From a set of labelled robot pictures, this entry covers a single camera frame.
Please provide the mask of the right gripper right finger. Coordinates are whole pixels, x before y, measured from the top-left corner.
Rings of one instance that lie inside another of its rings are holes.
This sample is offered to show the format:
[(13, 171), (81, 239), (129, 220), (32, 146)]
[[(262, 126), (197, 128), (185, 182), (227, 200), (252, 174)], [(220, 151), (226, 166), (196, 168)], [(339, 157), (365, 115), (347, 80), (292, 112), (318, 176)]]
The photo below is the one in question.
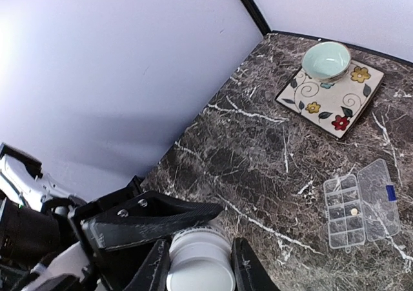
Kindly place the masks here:
[(233, 240), (231, 266), (236, 279), (236, 290), (280, 291), (244, 237)]

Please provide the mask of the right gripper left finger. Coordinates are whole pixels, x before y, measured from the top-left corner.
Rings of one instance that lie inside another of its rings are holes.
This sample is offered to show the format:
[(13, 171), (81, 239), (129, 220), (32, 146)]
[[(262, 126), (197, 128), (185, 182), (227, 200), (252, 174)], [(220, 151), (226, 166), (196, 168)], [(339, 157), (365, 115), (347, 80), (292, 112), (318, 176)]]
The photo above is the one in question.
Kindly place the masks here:
[(157, 240), (123, 291), (164, 291), (170, 270), (170, 244)]

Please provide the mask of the green ceramic bowl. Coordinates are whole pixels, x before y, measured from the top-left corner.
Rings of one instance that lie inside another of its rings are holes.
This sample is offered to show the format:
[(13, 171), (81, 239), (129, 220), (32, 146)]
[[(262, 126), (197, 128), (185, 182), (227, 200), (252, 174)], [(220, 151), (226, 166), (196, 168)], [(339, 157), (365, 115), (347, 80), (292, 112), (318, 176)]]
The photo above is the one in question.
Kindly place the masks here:
[(319, 81), (333, 81), (344, 76), (352, 56), (341, 43), (325, 41), (309, 48), (301, 60), (303, 71)]

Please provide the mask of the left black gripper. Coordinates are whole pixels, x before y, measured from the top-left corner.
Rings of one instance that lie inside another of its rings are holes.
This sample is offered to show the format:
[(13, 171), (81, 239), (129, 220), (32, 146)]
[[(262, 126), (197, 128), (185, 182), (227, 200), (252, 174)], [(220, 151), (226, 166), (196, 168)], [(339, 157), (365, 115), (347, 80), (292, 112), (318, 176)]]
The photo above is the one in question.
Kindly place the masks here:
[(106, 290), (123, 290), (142, 265), (152, 242), (216, 218), (217, 203), (193, 203), (143, 192), (143, 178), (69, 213), (69, 222), (92, 270)]

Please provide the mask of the small white bottle cap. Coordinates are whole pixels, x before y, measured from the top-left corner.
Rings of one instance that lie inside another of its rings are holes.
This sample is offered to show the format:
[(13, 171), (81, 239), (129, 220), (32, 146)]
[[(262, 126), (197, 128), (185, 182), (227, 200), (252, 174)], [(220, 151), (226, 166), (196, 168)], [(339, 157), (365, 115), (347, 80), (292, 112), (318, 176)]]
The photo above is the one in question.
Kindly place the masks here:
[(236, 280), (228, 244), (199, 241), (170, 249), (166, 289), (170, 291), (233, 291)]

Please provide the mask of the small white pill bottle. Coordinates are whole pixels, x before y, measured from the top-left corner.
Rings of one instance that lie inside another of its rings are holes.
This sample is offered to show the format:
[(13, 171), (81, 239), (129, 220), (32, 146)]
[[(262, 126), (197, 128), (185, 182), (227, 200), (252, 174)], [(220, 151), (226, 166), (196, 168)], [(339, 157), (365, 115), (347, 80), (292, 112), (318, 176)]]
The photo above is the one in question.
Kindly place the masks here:
[(178, 231), (172, 238), (171, 249), (178, 251), (186, 245), (194, 243), (208, 243), (218, 246), (226, 252), (230, 251), (230, 240), (227, 232), (216, 223), (193, 226)]

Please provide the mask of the clear plastic pill organizer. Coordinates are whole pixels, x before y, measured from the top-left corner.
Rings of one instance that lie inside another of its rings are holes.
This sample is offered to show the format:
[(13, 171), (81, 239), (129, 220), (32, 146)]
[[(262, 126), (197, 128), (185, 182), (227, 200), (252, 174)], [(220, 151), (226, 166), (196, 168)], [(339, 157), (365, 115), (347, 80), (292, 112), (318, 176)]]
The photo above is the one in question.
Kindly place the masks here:
[[(377, 159), (357, 174), (323, 183), (328, 245), (331, 249), (351, 248), (392, 237), (401, 229), (395, 184), (385, 160)], [(357, 208), (358, 214), (350, 211)]]

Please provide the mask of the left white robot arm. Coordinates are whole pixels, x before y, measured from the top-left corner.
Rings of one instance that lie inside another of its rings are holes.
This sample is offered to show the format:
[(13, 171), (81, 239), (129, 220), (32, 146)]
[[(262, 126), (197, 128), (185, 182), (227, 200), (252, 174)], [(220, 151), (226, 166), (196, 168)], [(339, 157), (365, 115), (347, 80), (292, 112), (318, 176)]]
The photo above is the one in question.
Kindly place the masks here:
[(216, 218), (222, 206), (124, 188), (85, 201), (43, 171), (40, 160), (1, 144), (1, 286), (107, 290), (165, 280), (172, 236)]

